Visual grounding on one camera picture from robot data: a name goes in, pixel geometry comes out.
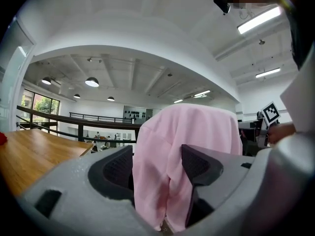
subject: railing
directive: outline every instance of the railing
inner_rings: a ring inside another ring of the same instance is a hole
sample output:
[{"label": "railing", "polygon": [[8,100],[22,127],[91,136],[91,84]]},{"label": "railing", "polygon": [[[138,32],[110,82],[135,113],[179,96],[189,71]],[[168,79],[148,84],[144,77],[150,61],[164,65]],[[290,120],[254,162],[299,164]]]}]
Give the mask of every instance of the railing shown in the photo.
[{"label": "railing", "polygon": [[93,121],[108,121],[108,122],[118,122],[118,123],[132,123],[130,118],[116,118],[116,117],[106,117],[106,116],[93,116],[86,114],[78,114],[70,112],[70,117],[84,119],[84,120],[93,120]]},{"label": "railing", "polygon": [[[91,138],[91,137],[84,137],[83,136],[83,126],[89,126],[89,127],[98,127],[98,128],[109,128],[109,129],[122,129],[122,130],[134,130],[135,131],[135,136],[136,139],[138,137],[139,129],[141,127],[140,124],[131,124],[131,123],[119,123],[119,122],[110,122],[110,121],[100,121],[100,120],[86,120],[86,119],[80,119],[80,118],[72,118],[72,117],[66,117],[66,116],[58,116],[58,115],[52,115],[52,114],[47,114],[43,112],[39,112],[36,110],[28,109],[25,107],[17,106],[18,110],[21,110],[23,112],[29,113],[30,114],[30,120],[26,120],[20,116],[16,116],[17,118],[23,120],[25,123],[18,123],[16,122],[16,125],[18,127],[21,127],[23,129],[26,129],[24,126],[29,125],[29,127],[32,128],[40,128],[40,129],[45,129],[50,132],[55,132],[60,135],[65,135],[65,136],[70,136],[74,138],[78,138],[79,141],[83,142],[84,140],[89,140],[89,141],[97,141],[97,142],[110,142],[110,143],[128,143],[128,144],[134,144],[136,141],[130,141],[130,140],[105,140],[105,139],[97,139],[97,138]],[[65,132],[61,132],[58,130],[50,129],[47,126],[43,125],[38,125],[38,123],[33,122],[33,115],[35,116],[40,116],[44,117],[47,119],[52,119],[56,121],[61,121],[65,123],[70,123],[70,124],[76,124],[78,125],[78,135],[73,135]]]}]

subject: pink towel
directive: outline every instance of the pink towel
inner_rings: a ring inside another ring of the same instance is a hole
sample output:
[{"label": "pink towel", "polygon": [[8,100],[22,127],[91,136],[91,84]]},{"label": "pink towel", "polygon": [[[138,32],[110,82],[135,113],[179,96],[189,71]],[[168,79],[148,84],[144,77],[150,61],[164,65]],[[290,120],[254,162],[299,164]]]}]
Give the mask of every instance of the pink towel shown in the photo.
[{"label": "pink towel", "polygon": [[182,166],[182,144],[241,155],[236,115],[176,104],[142,125],[132,169],[135,208],[158,231],[165,216],[175,231],[185,229],[192,184]]}]

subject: desk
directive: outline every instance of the desk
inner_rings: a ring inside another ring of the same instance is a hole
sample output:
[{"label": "desk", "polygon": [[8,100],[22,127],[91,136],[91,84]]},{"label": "desk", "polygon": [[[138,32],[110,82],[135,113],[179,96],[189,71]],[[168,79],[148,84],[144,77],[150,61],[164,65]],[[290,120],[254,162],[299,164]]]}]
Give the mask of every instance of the desk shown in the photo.
[{"label": "desk", "polygon": [[57,164],[84,155],[92,147],[39,129],[5,135],[8,141],[0,146],[0,170],[13,195],[21,194]]}]

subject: human hand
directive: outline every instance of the human hand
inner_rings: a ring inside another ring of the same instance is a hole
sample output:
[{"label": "human hand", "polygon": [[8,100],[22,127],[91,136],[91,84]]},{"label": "human hand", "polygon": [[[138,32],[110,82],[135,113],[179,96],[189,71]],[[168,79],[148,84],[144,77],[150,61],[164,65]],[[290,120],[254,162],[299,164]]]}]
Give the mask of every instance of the human hand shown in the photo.
[{"label": "human hand", "polygon": [[270,127],[268,131],[269,143],[276,144],[282,138],[295,133],[295,127],[293,123],[284,123]]}]

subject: ceiling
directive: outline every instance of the ceiling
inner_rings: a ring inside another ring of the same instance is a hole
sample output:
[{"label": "ceiling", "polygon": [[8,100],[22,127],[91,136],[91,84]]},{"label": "ceiling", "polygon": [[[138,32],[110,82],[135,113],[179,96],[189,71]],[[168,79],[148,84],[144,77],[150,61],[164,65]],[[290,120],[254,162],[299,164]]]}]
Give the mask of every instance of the ceiling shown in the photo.
[{"label": "ceiling", "polygon": [[[224,67],[238,87],[297,72],[284,13],[243,35],[237,30],[238,25],[274,5],[264,8],[247,6],[243,10],[231,8],[224,15],[213,0],[36,0],[36,4],[51,35],[70,17],[102,10],[115,13],[132,11],[143,18],[156,20],[157,25],[163,22],[175,25],[181,31],[178,34],[184,33],[206,47],[209,55]],[[264,45],[259,45],[260,39],[265,41]],[[87,61],[89,57],[92,57],[92,62]],[[279,73],[259,80],[255,78],[258,73],[278,67],[281,68]],[[102,88],[134,90],[169,101],[211,87],[211,83],[200,83],[197,77],[191,79],[185,70],[168,77],[172,67],[163,62],[107,53],[86,52],[44,59],[29,66],[26,79],[33,80],[33,74],[47,74],[42,69],[49,70],[56,80],[74,85],[76,89],[85,87],[85,79],[94,76],[100,80]]]}]

